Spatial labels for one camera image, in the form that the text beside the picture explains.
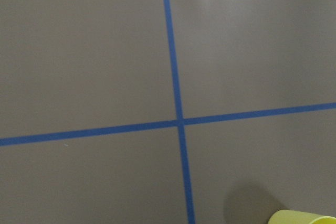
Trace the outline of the yellow plastic cup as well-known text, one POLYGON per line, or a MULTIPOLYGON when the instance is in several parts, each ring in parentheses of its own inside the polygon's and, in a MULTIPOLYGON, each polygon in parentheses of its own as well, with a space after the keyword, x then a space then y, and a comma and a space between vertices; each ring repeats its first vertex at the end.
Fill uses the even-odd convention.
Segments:
POLYGON ((280 210, 274 213, 268 224, 335 224, 335 217, 308 212, 280 210))

